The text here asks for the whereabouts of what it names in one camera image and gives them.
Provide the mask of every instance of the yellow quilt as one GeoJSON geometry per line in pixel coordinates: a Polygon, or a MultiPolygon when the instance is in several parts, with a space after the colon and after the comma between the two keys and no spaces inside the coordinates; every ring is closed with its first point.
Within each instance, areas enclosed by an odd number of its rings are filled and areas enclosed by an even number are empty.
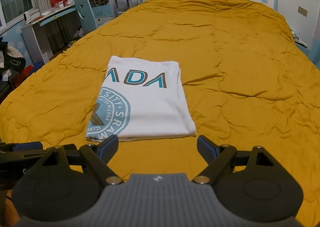
{"type": "MultiPolygon", "coordinates": [[[[176,61],[197,135],[238,150],[264,146],[300,183],[297,219],[320,221],[320,71],[283,16],[248,0],[148,0],[80,39],[0,106],[0,138],[44,147],[87,143],[112,55],[176,61]]],[[[196,137],[122,142],[108,164],[130,173],[185,172],[206,163],[196,137]]]]}

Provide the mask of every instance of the metal bolt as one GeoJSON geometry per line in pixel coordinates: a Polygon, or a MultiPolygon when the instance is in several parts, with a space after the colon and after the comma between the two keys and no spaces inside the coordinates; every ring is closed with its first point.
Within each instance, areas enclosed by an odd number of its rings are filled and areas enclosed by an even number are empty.
{"type": "Polygon", "coordinates": [[[207,184],[210,181],[210,178],[205,175],[198,175],[193,179],[198,184],[207,184]]]}
{"type": "Polygon", "coordinates": [[[106,179],[106,182],[108,184],[111,184],[111,185],[116,185],[116,184],[120,184],[122,182],[121,178],[118,177],[118,176],[109,176],[107,179],[106,179]]]}

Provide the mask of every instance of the blue chair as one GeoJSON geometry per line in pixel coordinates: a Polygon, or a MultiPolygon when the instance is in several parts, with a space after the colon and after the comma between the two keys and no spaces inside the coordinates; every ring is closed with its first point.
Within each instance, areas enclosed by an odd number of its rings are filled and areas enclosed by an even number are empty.
{"type": "Polygon", "coordinates": [[[80,19],[82,30],[88,34],[97,29],[89,0],[75,0],[76,10],[80,19]]]}

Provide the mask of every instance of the blue circular emblem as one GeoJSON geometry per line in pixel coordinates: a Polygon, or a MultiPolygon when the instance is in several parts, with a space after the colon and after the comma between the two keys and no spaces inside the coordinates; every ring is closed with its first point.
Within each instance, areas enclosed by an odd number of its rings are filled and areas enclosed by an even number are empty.
{"type": "Polygon", "coordinates": [[[86,138],[102,142],[111,135],[119,135],[130,120],[130,104],[117,91],[102,87],[90,118],[86,138]]]}

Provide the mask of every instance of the folded t-shirt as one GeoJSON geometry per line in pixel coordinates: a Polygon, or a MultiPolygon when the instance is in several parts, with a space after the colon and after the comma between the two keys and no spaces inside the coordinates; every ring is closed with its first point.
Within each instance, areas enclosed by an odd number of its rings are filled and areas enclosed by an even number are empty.
{"type": "Polygon", "coordinates": [[[112,56],[86,137],[101,142],[194,136],[177,62],[112,56]]]}

